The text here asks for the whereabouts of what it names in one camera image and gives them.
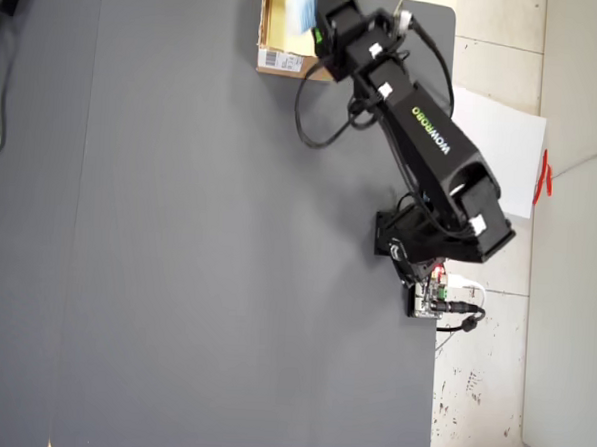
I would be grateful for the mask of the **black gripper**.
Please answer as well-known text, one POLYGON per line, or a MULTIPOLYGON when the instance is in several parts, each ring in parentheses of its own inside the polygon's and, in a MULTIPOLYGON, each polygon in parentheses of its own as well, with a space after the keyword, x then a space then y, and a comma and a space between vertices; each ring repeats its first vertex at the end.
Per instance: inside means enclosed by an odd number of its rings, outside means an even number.
POLYGON ((312 29, 315 56, 334 81, 343 81, 369 54, 350 54, 351 46, 375 27, 389 31, 387 10, 378 8, 365 14, 357 0, 316 0, 323 9, 322 26, 312 29))

